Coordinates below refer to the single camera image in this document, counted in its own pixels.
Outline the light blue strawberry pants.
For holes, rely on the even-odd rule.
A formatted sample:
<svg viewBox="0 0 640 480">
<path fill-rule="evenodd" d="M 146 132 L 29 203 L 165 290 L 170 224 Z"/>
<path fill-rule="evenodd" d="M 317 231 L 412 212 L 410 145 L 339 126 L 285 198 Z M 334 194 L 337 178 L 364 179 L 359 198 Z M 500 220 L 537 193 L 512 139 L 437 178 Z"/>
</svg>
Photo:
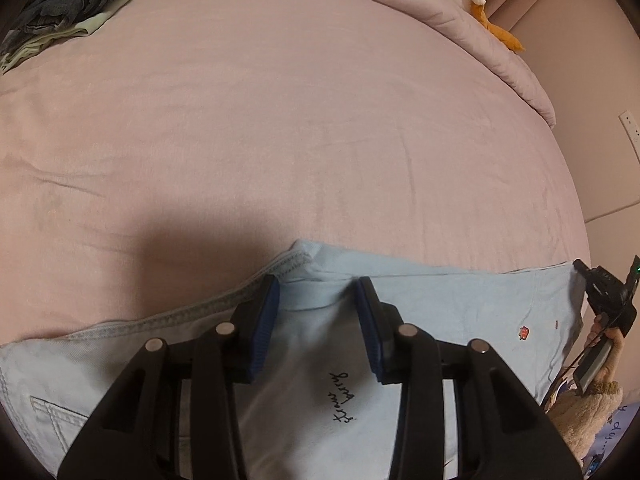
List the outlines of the light blue strawberry pants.
<svg viewBox="0 0 640 480">
<path fill-rule="evenodd" d="M 430 268 L 300 240 L 267 266 L 281 285 L 265 368 L 236 392 L 253 479 L 384 479 L 400 391 L 371 370 L 349 287 L 367 276 L 381 300 L 434 338 L 484 339 L 536 399 L 582 327 L 584 283 L 568 263 L 506 273 Z M 102 323 L 1 350 L 1 402 L 55 472 L 88 416 L 145 341 L 176 344 L 228 320 L 255 280 L 211 300 Z"/>
</svg>

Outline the white power strip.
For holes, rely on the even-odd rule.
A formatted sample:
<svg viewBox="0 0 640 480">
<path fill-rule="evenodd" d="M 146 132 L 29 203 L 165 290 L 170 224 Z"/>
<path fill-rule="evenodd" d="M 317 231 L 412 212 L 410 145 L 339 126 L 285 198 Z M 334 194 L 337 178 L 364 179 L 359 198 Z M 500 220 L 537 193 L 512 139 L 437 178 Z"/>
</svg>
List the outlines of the white power strip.
<svg viewBox="0 0 640 480">
<path fill-rule="evenodd" d="M 640 127 L 638 122 L 636 122 L 636 118 L 634 118 L 634 115 L 629 110 L 625 110 L 620 114 L 620 116 L 618 116 L 618 118 L 620 118 L 620 122 L 622 123 L 634 150 L 638 152 L 640 148 Z"/>
</svg>

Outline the pink bed sheet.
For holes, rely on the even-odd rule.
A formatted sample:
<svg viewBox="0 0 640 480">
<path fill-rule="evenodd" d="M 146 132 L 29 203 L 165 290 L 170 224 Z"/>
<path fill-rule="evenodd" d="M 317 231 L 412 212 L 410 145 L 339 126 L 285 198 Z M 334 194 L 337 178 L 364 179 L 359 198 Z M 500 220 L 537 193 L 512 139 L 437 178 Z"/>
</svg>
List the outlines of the pink bed sheet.
<svg viewBox="0 0 640 480">
<path fill-rule="evenodd" d="M 587 257 L 552 128 L 372 0 L 132 0 L 1 79 L 1 339 L 194 304 L 300 238 L 495 272 Z"/>
</svg>

